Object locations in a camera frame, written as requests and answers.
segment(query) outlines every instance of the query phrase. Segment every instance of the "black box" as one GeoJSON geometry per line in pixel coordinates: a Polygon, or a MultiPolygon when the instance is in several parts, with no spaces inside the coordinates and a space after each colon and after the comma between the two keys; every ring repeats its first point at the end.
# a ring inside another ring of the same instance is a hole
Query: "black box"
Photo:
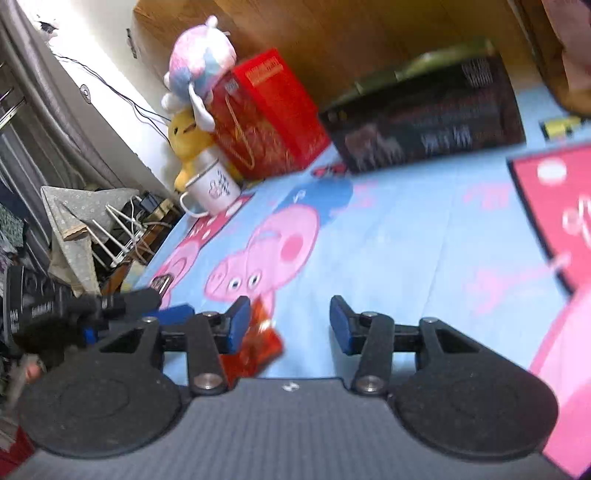
{"type": "Polygon", "coordinates": [[[320,114],[353,172],[525,141],[509,76],[488,40],[425,54],[355,86],[320,114]]]}

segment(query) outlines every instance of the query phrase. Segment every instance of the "red box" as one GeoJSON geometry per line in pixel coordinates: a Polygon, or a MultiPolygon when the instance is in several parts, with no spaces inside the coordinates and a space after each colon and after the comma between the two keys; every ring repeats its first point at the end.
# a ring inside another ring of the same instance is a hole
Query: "red box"
{"type": "Polygon", "coordinates": [[[227,73],[207,109],[217,143],[248,180],[304,170],[330,144],[316,105],[276,49],[227,73]]]}

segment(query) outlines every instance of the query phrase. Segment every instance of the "peppa pig bedsheet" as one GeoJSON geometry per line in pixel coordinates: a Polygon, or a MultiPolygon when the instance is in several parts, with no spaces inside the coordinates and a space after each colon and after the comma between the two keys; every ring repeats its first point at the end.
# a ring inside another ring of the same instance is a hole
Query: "peppa pig bedsheet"
{"type": "MultiPolygon", "coordinates": [[[[348,175],[329,148],[307,171],[245,192],[228,212],[183,218],[138,286],[171,274],[163,306],[196,311],[260,298],[285,343],[267,377],[351,377],[357,359],[330,333],[333,295],[409,325],[441,318],[550,384],[561,413],[546,454],[578,476],[591,459],[591,358],[573,351],[591,352],[591,286],[565,288],[559,276],[577,259],[543,248],[507,166],[550,148],[539,122],[564,112],[544,88],[518,102],[527,145],[362,176],[348,175]]],[[[586,127],[568,142],[588,138],[586,127]]],[[[395,355],[398,372],[412,364],[395,355]]],[[[178,356],[165,372],[186,382],[178,356]]]]}

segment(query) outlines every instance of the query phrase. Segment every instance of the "white wall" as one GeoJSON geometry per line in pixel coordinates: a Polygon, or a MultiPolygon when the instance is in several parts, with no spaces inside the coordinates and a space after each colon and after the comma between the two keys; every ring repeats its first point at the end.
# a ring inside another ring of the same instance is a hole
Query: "white wall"
{"type": "MultiPolygon", "coordinates": [[[[49,42],[56,54],[84,63],[140,106],[164,113],[160,109],[160,98],[166,91],[164,85],[148,67],[133,58],[126,43],[125,29],[131,24],[134,0],[20,1],[28,13],[37,11],[42,19],[48,16],[57,20],[58,35],[49,42]],[[132,82],[148,92],[150,103],[132,82]]],[[[62,65],[78,87],[85,84],[89,88],[93,106],[156,178],[173,192],[180,162],[168,142],[143,124],[128,103],[84,68],[68,61],[62,65]]],[[[157,125],[166,135],[166,125],[157,125]]]]}

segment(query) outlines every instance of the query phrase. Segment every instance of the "gray gripper base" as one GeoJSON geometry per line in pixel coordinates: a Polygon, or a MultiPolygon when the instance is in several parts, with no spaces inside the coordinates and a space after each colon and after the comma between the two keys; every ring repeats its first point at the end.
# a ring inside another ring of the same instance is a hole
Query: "gray gripper base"
{"type": "Polygon", "coordinates": [[[241,380],[193,400],[145,448],[104,460],[38,452],[10,480],[569,479],[537,453],[505,463],[446,457],[404,430],[386,402],[353,395],[339,379],[290,383],[241,380]]]}

